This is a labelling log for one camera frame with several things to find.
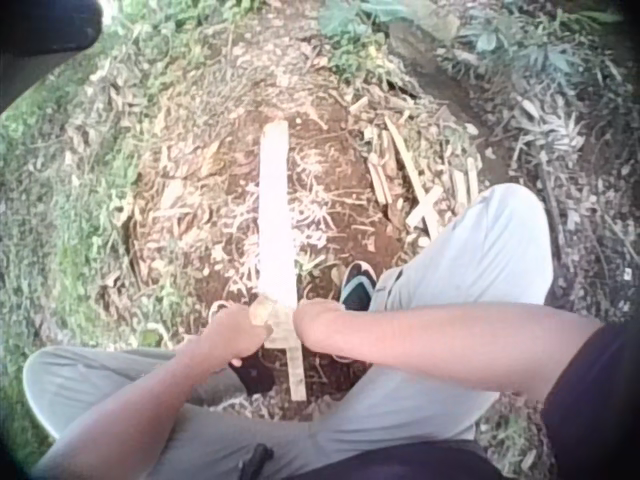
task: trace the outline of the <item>green leaf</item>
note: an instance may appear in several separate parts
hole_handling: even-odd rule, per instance
[[[358,5],[341,0],[329,0],[318,15],[320,30],[327,37],[357,33],[366,28],[358,16]]]
[[[485,32],[480,35],[476,42],[476,51],[478,52],[490,52],[498,43],[498,37],[495,32]]]
[[[573,69],[569,66],[568,56],[557,51],[549,51],[549,61],[565,73],[571,73]]]
[[[379,22],[390,22],[398,18],[408,18],[405,7],[398,5],[396,0],[364,0],[360,8],[374,16]]]
[[[600,23],[620,23],[624,20],[624,17],[619,13],[613,12],[596,12],[592,10],[585,10],[578,13],[582,17],[586,17],[590,20],[595,20]]]

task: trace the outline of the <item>twig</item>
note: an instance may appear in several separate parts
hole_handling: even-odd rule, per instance
[[[233,23],[231,24],[231,27],[229,27],[229,41],[227,42],[227,71],[226,71],[226,76],[227,76],[227,83],[229,83],[231,81],[231,49],[233,46]]]
[[[551,190],[551,186],[549,185],[545,167],[546,161],[541,158],[540,163],[538,163],[538,175],[540,176],[540,181],[542,182],[542,188],[544,190],[545,197],[547,197],[547,205],[549,205],[549,210],[551,210],[551,220],[553,221],[556,236],[558,237],[558,253],[560,255],[560,260],[562,261],[562,263],[566,264],[569,267],[569,271],[573,273],[573,264],[567,259],[565,255],[567,241],[564,236],[564,230],[562,229],[562,220],[560,219],[558,202],[556,201],[556,197]]]
[[[598,252],[598,256],[600,257],[600,263],[602,263],[602,270],[604,270],[604,278],[607,281],[607,283],[609,283],[608,265],[607,265],[607,262],[604,259],[604,254],[602,253],[602,249],[600,248],[600,245],[598,244],[598,239],[596,238],[595,234],[593,233],[593,229],[591,228],[591,222],[589,222],[589,219],[585,219],[585,228],[586,228],[587,232],[589,233],[589,236],[591,237],[591,240],[593,241],[593,245],[596,247],[596,251]]]
[[[607,223],[609,224],[611,229],[614,231],[614,233],[620,238],[620,240],[622,240],[622,242],[624,243],[624,246],[627,248],[627,251],[629,252],[629,255],[631,255],[631,257],[636,261],[636,263],[640,264],[640,257],[638,257],[638,254],[635,252],[635,250],[629,243],[629,240],[624,238],[624,235],[622,235],[622,232],[618,230],[618,227],[616,226],[615,223],[613,223],[613,220],[611,220],[611,217],[609,215],[607,215],[604,212],[602,212],[602,215],[604,216],[604,219],[607,221]]]

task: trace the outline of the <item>wood scrap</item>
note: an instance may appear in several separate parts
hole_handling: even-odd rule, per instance
[[[460,214],[469,204],[467,199],[467,180],[460,170],[453,169],[453,185],[456,190],[456,210]]]
[[[349,107],[349,113],[351,115],[355,115],[364,107],[366,107],[368,104],[369,104],[369,97],[362,97],[360,100],[358,100],[356,103],[354,103]]]
[[[287,371],[289,373],[291,400],[305,402],[307,400],[307,388],[304,381],[304,362],[300,342],[294,347],[287,348]]]
[[[415,228],[420,222],[421,218],[424,218],[427,224],[427,230],[429,231],[429,237],[433,242],[440,234],[440,219],[437,212],[433,208],[435,201],[444,192],[443,188],[439,185],[434,186],[428,195],[420,201],[418,206],[407,217],[406,223],[409,228]]]
[[[478,198],[478,171],[476,159],[473,157],[467,157],[467,175],[469,176],[469,203],[473,203]]]
[[[371,181],[373,182],[373,191],[376,195],[376,200],[381,206],[391,203],[392,198],[389,190],[389,184],[387,183],[384,171],[380,167],[378,156],[374,152],[369,154],[367,167],[369,168],[369,174],[371,175]]]
[[[393,139],[388,130],[383,130],[380,134],[382,170],[384,174],[396,178],[398,176],[398,162],[396,160],[396,149],[393,147]]]
[[[380,206],[384,206],[387,204],[387,198],[382,187],[382,180],[380,178],[378,166],[376,165],[372,157],[375,157],[375,153],[373,152],[371,152],[371,154],[369,155],[369,160],[367,160],[367,167],[369,168],[369,175],[371,175],[371,182],[373,183],[373,193],[375,194],[376,200],[380,204]]]
[[[252,322],[268,322],[273,328],[273,334],[265,342],[266,348],[286,348],[291,398],[303,401],[306,400],[306,389],[302,346],[293,328],[298,293],[287,195],[288,153],[288,123],[277,120],[267,124],[260,140],[258,210],[258,291],[263,298],[253,308]]]
[[[407,146],[404,143],[402,135],[400,135],[400,132],[398,132],[398,129],[393,122],[389,120],[389,117],[384,117],[384,121],[387,124],[387,128],[389,129],[389,133],[391,133],[394,143],[396,144],[396,148],[398,149],[404,168],[407,171],[407,175],[409,175],[409,180],[411,181],[411,186],[413,187],[416,197],[419,201],[422,201],[427,194],[425,193],[424,188],[422,188],[420,176],[418,175],[418,170],[416,170],[416,166],[413,163],[411,153],[407,150]]]

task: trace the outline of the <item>wooden stick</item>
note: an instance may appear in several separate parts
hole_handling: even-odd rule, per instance
[[[364,107],[366,107],[368,104],[369,104],[369,97],[362,97],[360,100],[358,100],[356,103],[354,103],[349,107],[349,113],[351,115],[355,115]]]
[[[307,400],[307,389],[304,382],[304,362],[300,342],[295,347],[287,348],[287,370],[289,372],[291,400],[305,402]]]
[[[409,228],[415,228],[422,217],[425,217],[425,220],[427,220],[427,217],[430,217],[430,219],[433,220],[434,217],[431,215],[431,212],[433,212],[433,214],[436,215],[435,218],[437,218],[437,213],[433,209],[433,204],[438,200],[438,198],[440,198],[440,195],[442,195],[443,192],[444,190],[440,185],[435,185],[429,194],[422,199],[418,206],[411,211],[406,220],[407,226]]]
[[[476,159],[473,157],[467,157],[467,174],[469,175],[469,201],[473,203],[478,198],[478,171]]]
[[[456,187],[456,204],[460,212],[467,208],[469,204],[467,200],[467,181],[464,178],[464,173],[460,170],[453,169],[453,184]]]
[[[267,348],[286,348],[292,399],[306,400],[302,346],[293,328],[298,303],[295,250],[287,196],[289,125],[285,120],[264,127],[260,140],[258,291],[263,296],[249,310],[251,321],[273,328]]]
[[[400,135],[400,132],[398,132],[398,129],[391,120],[389,120],[389,117],[384,117],[384,121],[387,124],[387,128],[389,129],[389,133],[391,133],[394,143],[396,144],[402,163],[404,163],[404,168],[407,171],[407,175],[409,175],[409,180],[411,180],[411,186],[413,187],[416,197],[421,201],[427,194],[425,193],[424,188],[422,188],[420,176],[418,175],[416,166],[413,164],[411,154],[409,153],[409,150],[407,150],[407,146],[404,143],[404,139]]]
[[[387,198],[384,194],[384,188],[382,186],[382,179],[380,178],[380,172],[377,162],[377,155],[373,152],[369,155],[367,160],[367,167],[369,168],[369,175],[371,175],[371,182],[373,183],[373,193],[376,195],[376,200],[380,206],[387,204]]]

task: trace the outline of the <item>leg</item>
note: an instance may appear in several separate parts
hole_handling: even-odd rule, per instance
[[[32,410],[46,430],[58,438],[94,405],[173,357],[161,350],[104,352],[87,348],[50,347],[29,358],[24,387]],[[244,388],[229,369],[211,376],[197,389],[194,403],[219,402]],[[185,476],[235,478],[238,464],[257,443],[276,452],[267,472],[277,476],[305,470],[308,425],[275,424],[185,405],[151,478]]]
[[[478,201],[408,265],[386,272],[372,309],[462,302],[544,302],[553,272],[542,204],[518,185]],[[335,412],[314,425],[327,463],[374,448],[472,439],[498,394],[374,366]]]

